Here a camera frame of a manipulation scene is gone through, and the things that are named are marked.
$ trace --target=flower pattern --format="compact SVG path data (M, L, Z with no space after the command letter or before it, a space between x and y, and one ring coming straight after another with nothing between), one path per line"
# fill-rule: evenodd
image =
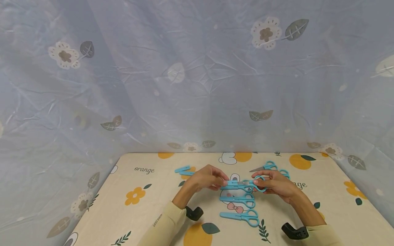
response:
M367 199L367 197L356 187L356 185L351 180L345 181L344 185L347 186L346 190L349 194L353 196L359 196L363 199Z
M49 56L56 60L59 67L63 69L79 68L81 63L78 61L79 52L71 49L65 42L57 42L55 47L48 48Z
M320 152L323 152L338 161L345 159L345 156L342 155L342 149L334 143L325 145L320 149Z
M276 40L282 35L282 29L279 27L279 19L268 17L265 22L256 21L252 27L253 46L266 50L272 50L276 46Z
M201 147L195 142L187 142L183 145L183 152L199 152Z
M80 194L78 200L74 201L71 205L71 213L75 214L77 219L81 219L92 200L92 192Z
M195 167L195 166L192 166L192 167L190 167L189 170L186 170L186 171L187 171L187 172L195 172L195 171L196 171L196 167ZM181 175L180 178L181 178L181 179L188 179L188 178L190 178L190 176L188 176L188 175Z
M125 205L129 206L130 204L137 204L139 203L140 198L143 198L144 196L145 191L142 190L141 187L137 187L134 191L130 191L126 194L127 199L125 201Z

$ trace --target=forearm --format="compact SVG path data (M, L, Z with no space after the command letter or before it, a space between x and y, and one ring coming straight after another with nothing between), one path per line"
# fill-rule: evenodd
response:
M185 182L173 201L143 235L138 246L168 246L186 220L186 205L195 193L195 185Z
M300 191L290 204L306 226L309 237L301 240L304 246L343 246L334 229L327 225L309 198Z
M291 206L294 208L301 222L305 226L321 226L326 225L326 222L313 206L309 198L300 191L296 196L290 200Z

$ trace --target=hand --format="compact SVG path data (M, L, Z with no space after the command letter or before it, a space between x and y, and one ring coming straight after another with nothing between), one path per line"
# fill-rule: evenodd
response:
M275 170L261 170L252 174L252 178L257 175L267 175L269 177L264 177L265 181L262 179L255 179L253 183L257 185L260 189L267 188L264 194L276 194L280 196L288 204L291 204L292 199L300 194L302 191L291 182L288 178L283 176L279 171Z
M227 185L227 180L229 178L222 170L211 165L206 165L195 172L184 185L192 184L196 187L196 192L199 192L202 188L217 191L220 187Z

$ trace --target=person's right hand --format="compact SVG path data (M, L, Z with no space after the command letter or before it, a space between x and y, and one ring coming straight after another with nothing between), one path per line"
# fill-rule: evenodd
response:
M280 196L283 201L290 204L293 197L300 195L302 191L291 182L288 178L283 176L279 171L276 170L261 170L252 174L252 178L257 175L268 176L264 177L265 180L255 179L253 183L260 189L267 188L264 194L276 194Z

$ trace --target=pink bow print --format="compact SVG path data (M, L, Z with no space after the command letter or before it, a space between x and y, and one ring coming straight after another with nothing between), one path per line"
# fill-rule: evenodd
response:
M242 214L243 213L243 207L237 207L234 205L234 203L229 203L227 205L227 209L229 210L235 210L237 213Z

